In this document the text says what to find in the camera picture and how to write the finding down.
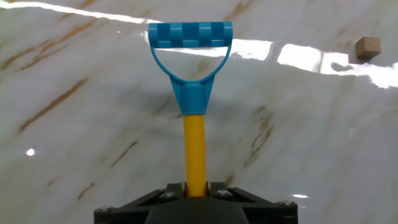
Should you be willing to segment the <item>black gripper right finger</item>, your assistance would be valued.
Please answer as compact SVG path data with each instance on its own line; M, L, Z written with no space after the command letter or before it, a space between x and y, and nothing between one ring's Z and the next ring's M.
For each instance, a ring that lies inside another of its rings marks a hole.
M297 224L297 203L270 202L224 182L210 182L212 217L220 223Z

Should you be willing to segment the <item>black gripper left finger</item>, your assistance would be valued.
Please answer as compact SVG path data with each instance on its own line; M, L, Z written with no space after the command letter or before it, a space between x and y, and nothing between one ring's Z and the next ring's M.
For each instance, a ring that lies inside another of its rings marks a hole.
M182 184L168 184L121 207L102 206L94 211L94 224L145 223L150 211L158 205L184 198Z

